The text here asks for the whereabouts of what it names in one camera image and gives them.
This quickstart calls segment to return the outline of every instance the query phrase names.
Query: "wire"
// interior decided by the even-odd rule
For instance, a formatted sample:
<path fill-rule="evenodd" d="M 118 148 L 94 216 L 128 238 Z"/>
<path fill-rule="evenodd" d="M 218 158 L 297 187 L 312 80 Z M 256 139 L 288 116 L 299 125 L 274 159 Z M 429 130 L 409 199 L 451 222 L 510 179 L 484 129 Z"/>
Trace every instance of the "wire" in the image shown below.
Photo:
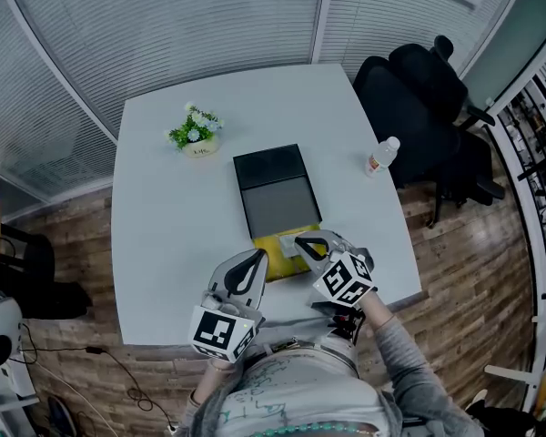
<path fill-rule="evenodd" d="M 12 257 L 15 258 L 16 257 L 16 248 L 15 248 L 14 243 L 8 238 L 0 237 L 0 239 L 2 241 L 6 241 L 10 245 L 10 248 L 12 248 Z"/>
<path fill-rule="evenodd" d="M 97 437 L 97 428 L 95 427 L 95 422 L 93 421 L 93 418 L 89 416 L 86 412 L 78 412 L 76 414 L 76 421 L 79 424 L 79 428 L 81 429 L 81 434 L 85 435 L 85 428 L 81 425 L 81 416 L 85 416 L 86 419 L 91 421 L 91 428 L 93 429 L 93 437 Z"/>
<path fill-rule="evenodd" d="M 127 389 L 126 394 L 127 394 L 127 397 L 130 400 L 133 400 L 133 401 L 136 402 L 137 408 L 139 408 L 143 412 L 151 412 L 154 409 L 155 406 L 158 407 L 158 409 L 164 413 L 164 416 L 166 416 L 168 427 L 170 427 L 172 429 L 174 428 L 174 425 L 172 424 L 172 421 L 170 421 L 170 417 L 167 415 L 167 412 L 164 410 L 164 408 L 162 408 L 159 404 L 157 404 L 155 401 L 153 401 L 151 398 L 149 398 L 149 395 L 147 393 L 145 393 L 141 389 L 141 387 L 139 386 L 139 383 L 137 382 L 134 375 L 129 371 L 129 369 L 120 360 L 118 360 L 113 354 L 111 354 L 109 351 L 106 351 L 103 348 L 94 347 L 94 346 L 86 346 L 86 347 L 82 347 L 82 348 L 52 348 L 52 349 L 50 349 L 50 348 L 37 348 L 36 345 L 35 345 L 35 341 L 33 340 L 33 337 L 32 337 L 32 335 L 30 333 L 30 329 L 28 328 L 28 326 L 26 324 L 22 324 L 22 325 L 28 331 L 28 339 L 30 340 L 30 344 L 32 345 L 32 349 L 30 349 L 30 350 L 21 350 L 21 352 L 23 352 L 23 354 L 24 354 L 26 352 L 32 351 L 35 354 L 35 357 L 34 357 L 34 360 L 32 362 L 18 361 L 18 360 L 12 359 L 12 358 L 10 358 L 10 361 L 20 362 L 22 364 L 26 364 L 26 365 L 29 365 L 29 366 L 31 366 L 33 364 L 37 364 L 37 365 L 41 366 L 40 364 L 38 364 L 38 352 L 39 351 L 85 351 L 85 352 L 87 352 L 89 354 L 102 354 L 102 353 L 104 353 L 107 356 L 109 356 L 113 361 L 115 361 L 117 363 L 117 365 L 119 367 L 121 367 L 121 369 L 123 369 L 126 372 L 126 374 L 129 376 L 129 378 L 134 383 L 135 387 Z"/>
<path fill-rule="evenodd" d="M 49 369 L 47 369 L 45 366 L 43 366 L 40 362 L 34 362 L 33 364 L 36 364 L 36 366 L 38 366 L 40 369 L 42 369 L 43 371 L 49 373 L 50 375 L 52 375 L 55 379 L 57 379 L 58 381 L 61 381 L 62 383 L 64 383 L 64 385 L 66 385 L 69 389 L 71 389 L 72 391 L 74 391 L 79 397 L 81 397 L 85 403 L 87 403 L 91 409 L 96 413 L 97 416 L 99 416 L 99 418 L 101 418 L 101 421 L 103 421 L 106 426 L 109 428 L 109 431 L 111 431 L 116 437 L 119 437 L 119 435 L 117 435 L 117 432 L 115 432 L 113 430 L 113 428 L 109 425 L 109 422 L 107 422 L 106 418 L 104 418 L 101 413 L 96 409 L 95 406 L 93 406 L 91 404 L 91 402 L 85 398 L 81 393 L 79 393 L 77 390 L 75 390 L 73 388 L 72 385 L 70 385 L 69 383 L 67 383 L 64 379 L 60 378 L 59 376 L 57 376 L 56 374 L 54 374 L 53 372 L 51 372 Z"/>
<path fill-rule="evenodd" d="M 28 326 L 26 324 L 22 324 L 22 325 L 26 329 L 26 331 L 28 332 L 28 339 L 30 340 L 30 344 L 33 345 L 33 349 L 32 350 L 21 350 L 21 352 L 23 353 L 23 357 L 25 357 L 24 353 L 26 351 L 34 351 L 35 352 L 35 358 L 33 359 L 32 362 L 19 361 L 19 360 L 14 360 L 12 358 L 9 358 L 9 360 L 14 361 L 14 362 L 20 362 L 21 364 L 26 364 L 27 366 L 30 366 L 32 364 L 35 364 L 38 361 L 38 348 L 35 345 L 35 341 L 33 340 L 33 336 L 30 334 L 30 329 L 28 328 Z"/>
<path fill-rule="evenodd" d="M 117 363 L 121 369 L 123 369 L 126 374 L 130 377 L 130 379 L 133 381 L 135 387 L 132 387 L 131 389 L 127 389 L 127 396 L 136 402 L 137 408 L 139 408 L 143 412 L 151 412 L 154 409 L 154 406 L 157 406 L 160 411 L 164 413 L 164 416 L 166 416 L 167 425 L 170 428 L 174 428 L 172 425 L 172 421 L 170 421 L 170 417 L 167 415 L 167 412 L 162 408 L 159 404 L 157 404 L 155 401 L 153 401 L 151 398 L 149 398 L 149 395 L 145 393 L 141 387 L 139 386 L 139 383 L 137 383 L 136 378 L 133 376 L 133 374 L 129 371 L 129 369 L 122 364 L 113 354 L 111 354 L 109 351 L 103 350 L 103 353 L 105 353 L 107 356 L 109 356 L 113 361 Z M 143 403 L 149 403 L 149 408 L 144 407 Z"/>
<path fill-rule="evenodd" d="M 366 320 L 366 314 L 362 311 L 362 316 L 360 318 L 360 324 L 358 324 L 358 328 L 356 329 L 356 333 L 354 334 L 354 338 L 352 339 L 352 343 L 357 344 L 358 343 L 358 336 L 360 334 L 360 330 L 362 329 L 362 324 L 364 323 L 364 320 Z"/>

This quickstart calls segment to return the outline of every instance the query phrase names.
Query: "robotic hand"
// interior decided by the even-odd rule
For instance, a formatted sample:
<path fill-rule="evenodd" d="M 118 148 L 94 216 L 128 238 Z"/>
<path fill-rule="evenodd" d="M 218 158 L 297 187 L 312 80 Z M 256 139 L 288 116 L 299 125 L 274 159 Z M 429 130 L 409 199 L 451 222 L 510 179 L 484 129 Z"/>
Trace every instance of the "robotic hand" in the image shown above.
<path fill-rule="evenodd" d="M 326 254 L 319 254 L 313 244 L 323 245 Z M 302 233 L 295 238 L 295 246 L 317 277 L 313 287 L 331 303 L 353 308 L 366 293 L 377 289 L 370 278 L 374 261 L 366 248 L 355 248 L 326 229 Z"/>
<path fill-rule="evenodd" d="M 267 268 L 263 249 L 241 252 L 217 267 L 192 313 L 188 339 L 197 352 L 228 362 L 240 358 L 265 321 L 258 306 Z"/>
<path fill-rule="evenodd" d="M 324 246 L 326 254 L 319 254 L 311 246 L 317 244 Z M 323 303 L 314 304 L 331 304 L 332 315 L 338 317 L 342 310 L 359 318 L 356 312 L 352 313 L 356 311 L 354 306 L 376 289 L 370 278 L 374 263 L 368 250 L 355 248 L 329 230 L 302 233 L 295 238 L 295 246 L 317 278 L 313 287 L 323 296 Z M 267 268 L 268 256 L 263 249 L 242 252 L 217 267 L 201 305 L 195 306 L 192 314 L 188 339 L 196 351 L 228 362 L 240 358 L 265 321 L 258 307 Z M 325 311 L 313 304 L 312 308 Z M 350 338 L 355 325 L 335 327 L 336 332 L 344 330 L 342 336 Z"/>

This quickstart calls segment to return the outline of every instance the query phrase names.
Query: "chair armrest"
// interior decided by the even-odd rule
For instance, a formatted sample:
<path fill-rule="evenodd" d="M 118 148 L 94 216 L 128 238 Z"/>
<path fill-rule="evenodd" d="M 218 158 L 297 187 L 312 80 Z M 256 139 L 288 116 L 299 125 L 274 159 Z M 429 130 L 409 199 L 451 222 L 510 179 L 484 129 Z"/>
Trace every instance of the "chair armrest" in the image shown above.
<path fill-rule="evenodd" d="M 483 175 L 477 175 L 475 177 L 475 182 L 480 189 L 496 199 L 503 199 L 506 195 L 506 190 L 503 186 L 498 185 L 495 181 L 486 178 Z"/>
<path fill-rule="evenodd" d="M 495 126 L 495 120 L 493 117 L 474 105 L 467 106 L 467 113 L 469 113 L 472 117 L 476 117 L 478 120 L 481 120 L 483 123 L 487 123 L 492 127 Z"/>
<path fill-rule="evenodd" d="M 468 118 L 459 125 L 459 129 L 461 131 L 466 131 L 468 128 L 475 125 L 478 120 L 481 120 L 483 123 L 487 123 L 488 125 L 495 126 L 495 120 L 491 115 L 488 115 L 480 108 L 477 108 L 473 105 L 467 105 L 467 108 L 465 109 L 467 113 L 469 114 Z"/>

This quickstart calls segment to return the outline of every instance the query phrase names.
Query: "small white bottle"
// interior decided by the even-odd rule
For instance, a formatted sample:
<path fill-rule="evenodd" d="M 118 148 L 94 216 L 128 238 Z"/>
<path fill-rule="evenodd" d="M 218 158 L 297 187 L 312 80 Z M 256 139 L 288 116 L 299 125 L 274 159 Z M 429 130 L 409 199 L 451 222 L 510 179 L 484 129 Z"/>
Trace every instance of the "small white bottle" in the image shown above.
<path fill-rule="evenodd" d="M 373 178 L 377 173 L 388 168 L 397 157 L 399 147 L 400 141 L 394 136 L 382 141 L 366 163 L 366 174 Z"/>

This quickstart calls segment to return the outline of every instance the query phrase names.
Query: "person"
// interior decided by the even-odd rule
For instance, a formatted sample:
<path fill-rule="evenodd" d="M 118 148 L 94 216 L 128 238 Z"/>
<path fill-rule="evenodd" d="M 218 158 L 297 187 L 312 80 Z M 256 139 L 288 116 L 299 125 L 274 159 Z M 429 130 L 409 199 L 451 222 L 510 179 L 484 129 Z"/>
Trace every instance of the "person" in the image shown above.
<path fill-rule="evenodd" d="M 179 436 L 483 437 L 453 403 L 419 347 L 374 291 L 359 300 L 392 380 L 392 394 L 358 378 L 355 348 L 329 334 L 259 345 L 245 363 L 211 359 L 190 394 Z M 403 426 L 405 418 L 418 418 Z"/>

